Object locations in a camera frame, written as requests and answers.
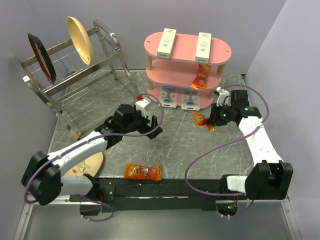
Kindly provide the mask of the blue razor blister pack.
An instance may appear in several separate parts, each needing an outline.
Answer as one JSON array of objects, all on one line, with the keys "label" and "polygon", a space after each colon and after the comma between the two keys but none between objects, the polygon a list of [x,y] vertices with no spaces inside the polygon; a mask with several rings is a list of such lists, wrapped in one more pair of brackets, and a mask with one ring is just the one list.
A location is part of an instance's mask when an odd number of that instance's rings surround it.
[{"label": "blue razor blister pack", "polygon": [[159,100],[163,107],[176,108],[178,99],[178,88],[175,86],[162,85]]},{"label": "blue razor blister pack", "polygon": [[181,108],[188,111],[200,110],[200,95],[199,91],[191,88],[182,90]]}]

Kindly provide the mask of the pink three-tier shelf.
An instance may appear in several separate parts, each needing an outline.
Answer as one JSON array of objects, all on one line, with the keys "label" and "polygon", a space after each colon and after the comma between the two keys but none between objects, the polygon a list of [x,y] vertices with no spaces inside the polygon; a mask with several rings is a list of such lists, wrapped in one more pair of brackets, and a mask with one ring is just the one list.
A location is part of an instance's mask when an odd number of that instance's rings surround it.
[{"label": "pink three-tier shelf", "polygon": [[[157,57],[157,49],[162,34],[162,32],[152,33],[144,41],[148,92],[159,97],[162,86],[176,87],[177,105],[180,106],[183,89],[192,87],[192,82],[198,72],[198,64],[194,62],[198,36],[177,33],[170,59],[164,59]],[[206,90],[199,92],[201,109],[211,106],[214,100],[214,91],[221,83],[224,68],[231,55],[231,47],[225,41],[215,37],[211,39],[208,60],[211,70],[208,75]]]}]

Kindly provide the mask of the white razor box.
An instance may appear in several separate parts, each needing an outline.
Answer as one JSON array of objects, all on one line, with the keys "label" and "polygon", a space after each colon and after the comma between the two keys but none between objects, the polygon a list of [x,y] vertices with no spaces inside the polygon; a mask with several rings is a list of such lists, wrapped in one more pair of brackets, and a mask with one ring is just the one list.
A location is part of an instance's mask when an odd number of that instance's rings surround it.
[{"label": "white razor box", "polygon": [[198,34],[195,63],[207,64],[210,58],[212,34],[200,32]]},{"label": "white razor box", "polygon": [[170,59],[176,33],[176,29],[165,28],[163,30],[157,49],[158,58]]}]

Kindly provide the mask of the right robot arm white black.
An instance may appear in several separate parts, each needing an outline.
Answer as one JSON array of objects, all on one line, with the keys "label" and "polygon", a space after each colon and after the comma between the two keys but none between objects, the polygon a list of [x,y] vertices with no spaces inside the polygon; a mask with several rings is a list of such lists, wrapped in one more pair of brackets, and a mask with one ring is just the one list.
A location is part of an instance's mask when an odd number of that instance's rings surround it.
[{"label": "right robot arm white black", "polygon": [[249,147],[253,169],[247,176],[224,175],[219,195],[232,198],[236,192],[250,200],[283,200],[287,196],[293,176],[293,167],[283,162],[274,149],[263,126],[263,118],[257,107],[250,106],[248,92],[243,89],[228,92],[221,87],[215,91],[217,102],[212,104],[207,123],[225,126],[236,123]]}]

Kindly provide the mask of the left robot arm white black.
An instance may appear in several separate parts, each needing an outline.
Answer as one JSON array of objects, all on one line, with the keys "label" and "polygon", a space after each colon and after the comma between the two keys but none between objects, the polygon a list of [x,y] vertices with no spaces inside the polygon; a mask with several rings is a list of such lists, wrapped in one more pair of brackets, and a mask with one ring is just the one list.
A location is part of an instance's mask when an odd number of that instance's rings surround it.
[{"label": "left robot arm white black", "polygon": [[25,187],[24,201],[31,203],[28,194],[40,205],[45,206],[58,196],[83,196],[88,201],[98,200],[102,195],[100,184],[90,174],[66,176],[72,167],[87,158],[103,152],[123,137],[139,136],[154,139],[163,132],[162,120],[156,116],[149,118],[136,106],[121,104],[114,115],[108,117],[85,138],[55,152],[34,154],[21,179]]}]

